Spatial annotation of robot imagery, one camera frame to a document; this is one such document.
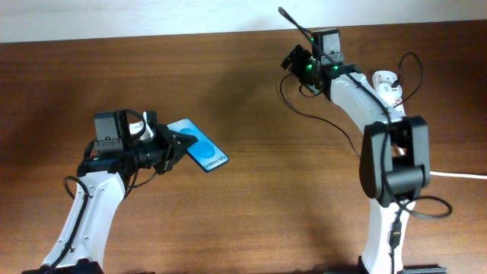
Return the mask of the blue screen Galaxy smartphone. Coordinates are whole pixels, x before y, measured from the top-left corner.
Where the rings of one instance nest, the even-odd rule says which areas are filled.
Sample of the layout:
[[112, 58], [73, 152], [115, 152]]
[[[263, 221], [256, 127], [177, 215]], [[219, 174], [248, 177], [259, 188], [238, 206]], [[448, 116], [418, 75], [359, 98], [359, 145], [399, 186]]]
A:
[[198, 141], [191, 145], [186, 151], [206, 173], [228, 163], [228, 156], [191, 120], [181, 119], [168, 124], [167, 127], [174, 132], [192, 135], [198, 139]]

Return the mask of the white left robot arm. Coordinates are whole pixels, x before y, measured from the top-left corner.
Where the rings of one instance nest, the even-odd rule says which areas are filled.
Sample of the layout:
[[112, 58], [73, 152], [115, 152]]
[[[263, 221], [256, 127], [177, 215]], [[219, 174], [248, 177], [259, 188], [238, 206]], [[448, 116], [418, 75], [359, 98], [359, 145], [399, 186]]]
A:
[[69, 190], [73, 200], [64, 227], [37, 273], [101, 273], [111, 224], [119, 204], [137, 187], [141, 169], [162, 175], [198, 139], [173, 131], [148, 111], [114, 110], [94, 116], [91, 140]]

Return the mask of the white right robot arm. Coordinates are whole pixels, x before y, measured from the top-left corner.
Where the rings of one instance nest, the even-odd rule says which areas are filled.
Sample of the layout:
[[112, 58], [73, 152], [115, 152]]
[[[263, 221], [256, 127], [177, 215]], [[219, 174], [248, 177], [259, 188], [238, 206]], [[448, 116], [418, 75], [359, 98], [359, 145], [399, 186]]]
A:
[[392, 107], [353, 63], [344, 61], [340, 32], [305, 32], [312, 49], [297, 45], [282, 61], [313, 95], [340, 107], [363, 134], [359, 179], [369, 198], [368, 238], [358, 273], [401, 273], [402, 249], [416, 200], [431, 179], [428, 125]]

